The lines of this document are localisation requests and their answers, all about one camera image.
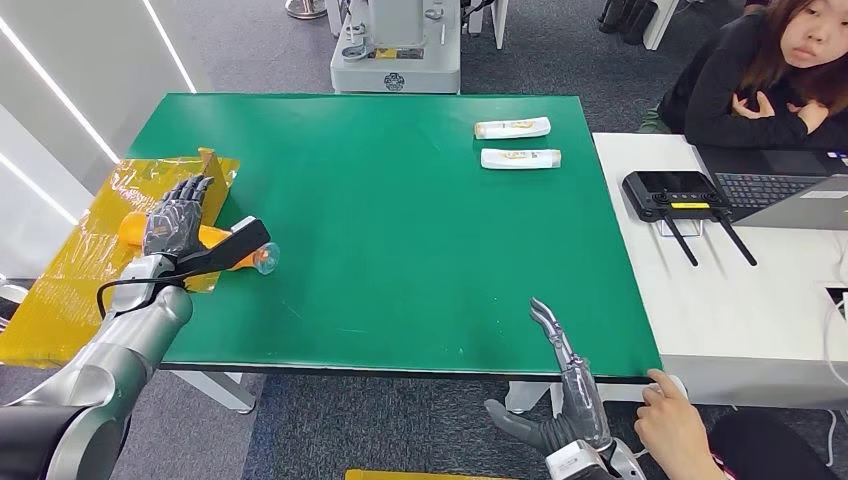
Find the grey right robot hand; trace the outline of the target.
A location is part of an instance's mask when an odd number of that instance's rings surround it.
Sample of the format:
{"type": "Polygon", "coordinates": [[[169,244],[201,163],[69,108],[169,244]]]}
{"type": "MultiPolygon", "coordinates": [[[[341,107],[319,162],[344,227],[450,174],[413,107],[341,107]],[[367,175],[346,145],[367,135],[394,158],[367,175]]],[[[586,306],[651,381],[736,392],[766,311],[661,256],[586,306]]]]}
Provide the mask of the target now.
{"type": "Polygon", "coordinates": [[[571,346],[552,310],[541,300],[530,299],[529,315],[538,323],[551,343],[560,367],[562,409],[552,418],[532,422],[511,412],[500,402],[484,402],[490,419],[505,433],[549,455],[566,445],[582,440],[602,451],[613,439],[589,362],[571,346]]]}

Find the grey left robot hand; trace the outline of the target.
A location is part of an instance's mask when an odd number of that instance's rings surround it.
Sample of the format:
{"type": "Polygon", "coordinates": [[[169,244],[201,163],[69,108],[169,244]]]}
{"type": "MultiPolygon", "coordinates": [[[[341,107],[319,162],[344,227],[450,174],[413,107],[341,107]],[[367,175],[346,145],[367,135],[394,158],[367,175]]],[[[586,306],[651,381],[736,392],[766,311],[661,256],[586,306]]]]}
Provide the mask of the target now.
{"type": "Polygon", "coordinates": [[[202,203],[214,179],[194,175],[168,190],[147,215],[142,235],[143,255],[169,255],[176,259],[203,251],[199,239],[202,203]]]}

